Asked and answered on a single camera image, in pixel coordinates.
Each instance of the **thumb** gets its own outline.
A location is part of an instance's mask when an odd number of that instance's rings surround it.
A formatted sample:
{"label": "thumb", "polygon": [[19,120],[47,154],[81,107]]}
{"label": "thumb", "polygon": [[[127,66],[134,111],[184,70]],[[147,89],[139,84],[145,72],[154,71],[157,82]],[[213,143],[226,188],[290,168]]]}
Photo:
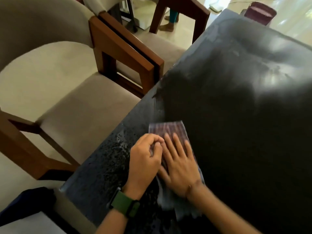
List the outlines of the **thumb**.
{"label": "thumb", "polygon": [[162,146],[159,142],[154,144],[154,152],[153,152],[153,159],[157,159],[159,164],[161,163],[161,156],[162,156]]}
{"label": "thumb", "polygon": [[170,176],[168,175],[166,169],[163,166],[160,166],[158,170],[158,175],[165,181],[168,186],[171,182]]}

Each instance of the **bare foot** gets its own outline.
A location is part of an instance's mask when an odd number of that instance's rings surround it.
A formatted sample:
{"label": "bare foot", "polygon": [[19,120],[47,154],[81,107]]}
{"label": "bare foot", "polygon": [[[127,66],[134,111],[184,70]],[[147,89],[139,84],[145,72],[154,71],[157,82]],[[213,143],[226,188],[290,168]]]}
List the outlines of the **bare foot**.
{"label": "bare foot", "polygon": [[168,23],[166,25],[161,25],[158,28],[160,31],[173,32],[174,31],[174,23]]}
{"label": "bare foot", "polygon": [[[170,16],[169,15],[165,16],[165,20],[169,21]],[[177,18],[176,18],[176,23],[178,23],[178,22],[179,22],[179,14],[177,15]]]}

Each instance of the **tabletop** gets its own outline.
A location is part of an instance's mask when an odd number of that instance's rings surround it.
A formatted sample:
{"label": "tabletop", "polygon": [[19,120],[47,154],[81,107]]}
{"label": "tabletop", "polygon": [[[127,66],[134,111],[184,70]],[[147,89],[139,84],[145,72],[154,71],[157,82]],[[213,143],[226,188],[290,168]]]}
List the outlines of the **tabletop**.
{"label": "tabletop", "polygon": [[[206,185],[263,233],[312,230],[312,48],[224,10],[61,191],[95,225],[127,180],[149,123],[182,120]],[[154,180],[126,233],[216,229],[177,223]]]}

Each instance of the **wire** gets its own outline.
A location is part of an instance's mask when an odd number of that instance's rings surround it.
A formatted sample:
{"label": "wire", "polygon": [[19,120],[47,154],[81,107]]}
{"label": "wire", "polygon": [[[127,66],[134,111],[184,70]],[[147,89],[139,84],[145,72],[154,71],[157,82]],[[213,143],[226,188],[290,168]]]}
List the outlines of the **wire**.
{"label": "wire", "polygon": [[233,4],[233,3],[252,3],[254,1],[234,1],[234,2],[230,2],[230,4]]}

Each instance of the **teal pants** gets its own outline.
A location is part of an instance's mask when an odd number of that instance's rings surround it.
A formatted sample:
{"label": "teal pants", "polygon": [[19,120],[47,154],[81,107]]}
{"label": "teal pants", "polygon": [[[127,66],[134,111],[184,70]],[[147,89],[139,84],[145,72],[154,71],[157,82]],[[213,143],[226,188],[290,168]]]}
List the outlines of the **teal pants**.
{"label": "teal pants", "polygon": [[178,14],[177,11],[174,11],[174,10],[170,9],[170,15],[169,15],[169,22],[170,23],[174,23],[175,22],[175,20],[177,18],[177,14]]}

